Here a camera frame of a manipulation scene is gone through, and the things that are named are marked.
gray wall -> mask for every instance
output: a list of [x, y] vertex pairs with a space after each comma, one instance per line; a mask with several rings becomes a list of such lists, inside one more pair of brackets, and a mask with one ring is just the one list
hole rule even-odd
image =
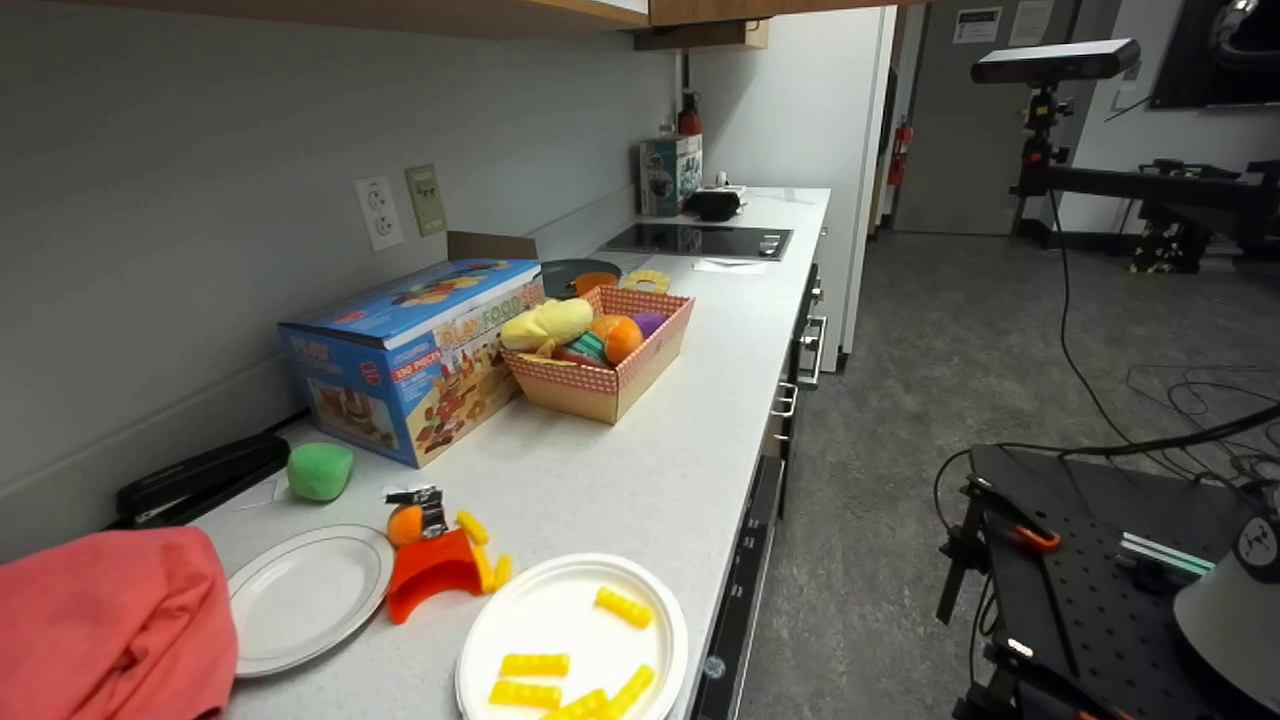
[[[1123, 114], [1143, 102], [1160, 77], [1181, 3], [1123, 0], [1111, 38], [1137, 38], [1143, 48], [1137, 81], [1104, 81], [1092, 87], [1089, 121], [1074, 145], [1074, 168], [1137, 168], [1155, 157], [1189, 165], [1245, 168], [1247, 161], [1280, 161], [1280, 108], [1199, 108], [1199, 114]], [[1067, 195], [1064, 228], [1117, 232], [1123, 199]]]
[[135, 471], [283, 415], [270, 324], [442, 257], [440, 242], [374, 257], [354, 176], [433, 161], [452, 228], [564, 257], [605, 242], [597, 209], [628, 212], [628, 145], [668, 102], [672, 62], [614, 32], [6, 3], [0, 558], [95, 527]]

green ball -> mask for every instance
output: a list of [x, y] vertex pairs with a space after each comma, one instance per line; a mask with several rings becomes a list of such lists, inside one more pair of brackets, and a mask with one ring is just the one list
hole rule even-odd
[[294, 446], [286, 454], [286, 493], [303, 503], [332, 503], [348, 493], [354, 454], [345, 446]]

kitchen counter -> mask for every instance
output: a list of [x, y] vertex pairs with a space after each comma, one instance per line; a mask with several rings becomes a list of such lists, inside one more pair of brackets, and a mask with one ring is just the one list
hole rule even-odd
[[[690, 671], [672, 711], [687, 718], [825, 212], [825, 189], [742, 191], [729, 225], [791, 228], [783, 260], [608, 257], [658, 268], [694, 300], [681, 360], [611, 429], [516, 401], [422, 471], [359, 454], [335, 503], [290, 503], [274, 471], [195, 523], [236, 573], [311, 527], [384, 527], [384, 490], [440, 486], [442, 507], [474, 514], [516, 573], [567, 551], [628, 558], [687, 622]], [[286, 439], [329, 437], [303, 426]], [[241, 686], [231, 718], [455, 718], [452, 663], [480, 610], [442, 592], [400, 627], [374, 615], [338, 652]]]

yellow food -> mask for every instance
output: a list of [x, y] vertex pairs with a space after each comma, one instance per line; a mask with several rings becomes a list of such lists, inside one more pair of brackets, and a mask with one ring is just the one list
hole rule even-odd
[[639, 663], [632, 671], [632, 679], [608, 699], [611, 718], [628, 718], [639, 705], [639, 695], [647, 694], [651, 679], [655, 679], [655, 671], [647, 663]]
[[501, 562], [490, 566], [490, 589], [501, 592], [501, 589], [511, 582], [511, 573], [516, 573], [511, 558], [501, 558]]
[[544, 658], [504, 658], [501, 678], [567, 678], [567, 658], [564, 652], [544, 652]]
[[486, 549], [471, 543], [471, 558], [474, 558], [474, 573], [480, 573], [480, 596], [490, 596], [497, 592], [497, 573], [490, 573]]
[[471, 543], [486, 543], [486, 527], [480, 523], [480, 516], [455, 514], [455, 527], [463, 527]]
[[564, 705], [546, 720], [614, 720], [605, 690], [592, 690], [588, 695]]
[[501, 329], [504, 348], [511, 353], [544, 353], [573, 344], [579, 334], [592, 329], [588, 300], [544, 300]]
[[597, 592], [597, 610], [618, 615], [632, 627], [647, 627], [651, 626], [651, 610], [644, 600], [632, 600], [632, 596], [614, 592], [614, 589], [601, 589]]
[[486, 694], [486, 705], [559, 710], [559, 690], [497, 679], [490, 694]]

cardboard box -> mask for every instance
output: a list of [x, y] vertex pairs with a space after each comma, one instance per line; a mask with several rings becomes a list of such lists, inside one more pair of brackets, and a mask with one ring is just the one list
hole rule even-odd
[[507, 358], [507, 370], [516, 372], [521, 391], [532, 406], [614, 426], [647, 391], [647, 383], [681, 358], [690, 300], [632, 292], [614, 284], [592, 289], [583, 300], [597, 309], [597, 318], [601, 314], [623, 314], [623, 318], [662, 314], [668, 321], [651, 335], [644, 335], [644, 344], [614, 370], [544, 360], [532, 353], [504, 353], [504, 358]]
[[323, 433], [429, 465], [516, 398], [497, 334], [541, 300], [536, 260], [448, 260], [280, 335]]

